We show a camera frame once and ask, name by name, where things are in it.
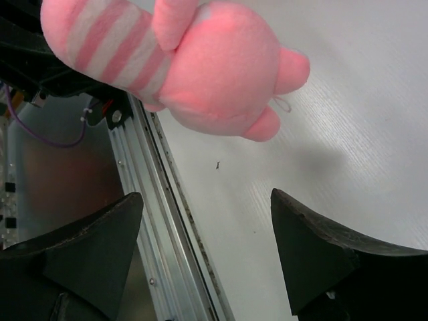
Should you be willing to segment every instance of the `metal frame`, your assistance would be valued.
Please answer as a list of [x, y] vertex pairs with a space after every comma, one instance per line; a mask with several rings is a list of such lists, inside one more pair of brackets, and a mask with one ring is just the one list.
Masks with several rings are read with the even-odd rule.
[[129, 95], [134, 114], [110, 131], [125, 193], [144, 199], [138, 248], [160, 321], [233, 320], [167, 156], [154, 114]]

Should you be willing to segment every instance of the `pink and white stripe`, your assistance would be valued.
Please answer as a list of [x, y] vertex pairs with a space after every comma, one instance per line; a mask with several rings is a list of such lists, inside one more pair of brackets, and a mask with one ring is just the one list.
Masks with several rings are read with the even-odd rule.
[[171, 60], [154, 36], [151, 14], [125, 0], [78, 2], [67, 41], [72, 67], [158, 104]]

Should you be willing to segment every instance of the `plush tail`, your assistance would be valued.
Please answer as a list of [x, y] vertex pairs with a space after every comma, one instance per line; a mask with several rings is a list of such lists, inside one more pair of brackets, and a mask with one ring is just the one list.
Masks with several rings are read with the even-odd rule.
[[152, 16], [127, 0], [43, 0], [46, 41], [69, 67], [157, 104], [170, 59]]

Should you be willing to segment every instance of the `pink plush toy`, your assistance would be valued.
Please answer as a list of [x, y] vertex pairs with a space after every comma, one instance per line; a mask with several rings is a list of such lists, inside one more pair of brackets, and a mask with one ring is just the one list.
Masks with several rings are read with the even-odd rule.
[[271, 139], [280, 119], [268, 102], [303, 86], [310, 71], [236, 3], [156, 0], [152, 16], [127, 0], [43, 0], [41, 25], [69, 67], [207, 134]]

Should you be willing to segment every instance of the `white table surface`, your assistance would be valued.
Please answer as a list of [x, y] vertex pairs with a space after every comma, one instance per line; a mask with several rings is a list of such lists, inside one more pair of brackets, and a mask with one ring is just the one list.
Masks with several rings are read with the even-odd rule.
[[312, 61], [308, 84], [285, 97], [293, 111], [278, 137], [207, 136], [159, 116], [235, 319], [290, 321], [274, 187], [360, 232], [428, 249], [428, 1], [241, 2]]

